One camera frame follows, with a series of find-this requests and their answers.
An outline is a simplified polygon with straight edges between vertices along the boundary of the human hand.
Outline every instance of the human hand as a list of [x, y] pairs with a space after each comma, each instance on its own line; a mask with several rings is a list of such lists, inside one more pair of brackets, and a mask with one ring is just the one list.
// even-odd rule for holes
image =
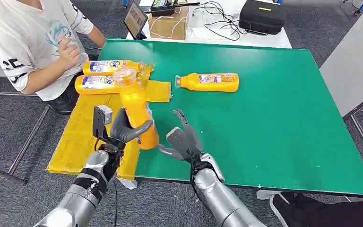
[[80, 60], [80, 52], [78, 51], [77, 45], [69, 45], [71, 39], [63, 38], [59, 43], [59, 60], [63, 67], [68, 70], [74, 67]]

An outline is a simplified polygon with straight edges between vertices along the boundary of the cardboard box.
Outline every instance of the cardboard box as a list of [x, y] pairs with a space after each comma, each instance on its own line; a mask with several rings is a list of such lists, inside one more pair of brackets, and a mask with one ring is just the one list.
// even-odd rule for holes
[[[153, 16], [149, 15], [148, 24], [149, 24], [149, 28], [150, 28], [151, 38], [185, 40], [186, 39], [186, 27], [187, 27], [186, 20], [187, 19], [186, 18], [184, 18], [183, 20], [181, 20], [181, 19], [183, 17], [187, 16], [187, 14], [189, 13], [189, 7], [187, 6], [187, 7], [180, 7], [180, 8], [175, 9], [176, 12], [178, 12], [179, 10], [180, 10], [180, 14], [174, 13], [171, 16], [162, 17], [160, 19], [158, 19], [159, 17], [153, 17]], [[173, 27], [179, 21], [180, 21], [180, 23], [174, 28], [173, 36], [171, 36]]]

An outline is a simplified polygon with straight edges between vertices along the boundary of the gray carpet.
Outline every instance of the gray carpet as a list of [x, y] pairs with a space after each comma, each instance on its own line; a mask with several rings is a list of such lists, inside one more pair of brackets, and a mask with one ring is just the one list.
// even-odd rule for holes
[[[125, 38], [125, 10], [120, 0], [73, 0], [101, 29], [106, 37]], [[310, 49], [320, 66], [356, 22], [354, 8], [340, 0], [285, 0], [288, 16], [286, 32], [293, 48]], [[95, 47], [85, 36], [85, 48]], [[0, 78], [0, 91], [12, 91], [6, 78]], [[21, 149], [44, 108], [38, 98], [0, 97], [0, 168], [7, 170]], [[363, 125], [363, 113], [358, 114]], [[0, 227], [32, 226], [62, 198], [74, 176], [49, 174], [45, 168], [61, 137], [68, 117], [49, 112], [30, 145], [16, 175], [26, 177], [26, 186], [15, 186], [0, 179]], [[363, 141], [351, 121], [348, 129], [363, 157]], [[117, 184], [118, 226], [120, 227], [190, 227], [216, 226], [215, 220], [196, 201], [191, 187], [179, 183], [142, 182], [136, 190]], [[257, 217], [269, 227], [279, 227], [268, 201], [256, 199], [254, 189], [233, 189]], [[335, 203], [344, 197], [310, 195], [320, 201]], [[90, 226], [111, 226], [115, 214], [115, 192], [111, 185]]]

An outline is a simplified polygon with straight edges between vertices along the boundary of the yellow foam pad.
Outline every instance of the yellow foam pad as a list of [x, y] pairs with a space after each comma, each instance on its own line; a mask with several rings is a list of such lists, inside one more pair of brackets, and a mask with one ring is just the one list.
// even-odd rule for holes
[[[147, 100], [169, 102], [170, 82], [147, 82]], [[112, 109], [112, 121], [122, 107], [119, 94], [80, 95], [62, 137], [47, 166], [50, 173], [79, 174], [86, 159], [94, 151], [96, 138], [92, 135], [94, 106], [106, 105]], [[127, 143], [117, 177], [133, 180], [139, 155], [135, 140]]]
[[172, 97], [171, 83], [149, 80], [145, 87], [148, 102], [169, 102]]

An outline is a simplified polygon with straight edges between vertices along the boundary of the bottle label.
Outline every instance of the bottle label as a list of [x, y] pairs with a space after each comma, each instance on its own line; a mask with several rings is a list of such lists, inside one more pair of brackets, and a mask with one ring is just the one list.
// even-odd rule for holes
[[112, 72], [113, 69], [120, 68], [124, 61], [91, 61], [91, 72]]
[[112, 76], [84, 76], [82, 83], [83, 88], [106, 88], [113, 86]]
[[222, 83], [234, 82], [234, 76], [231, 73], [226, 74], [201, 74], [199, 76], [200, 83]]

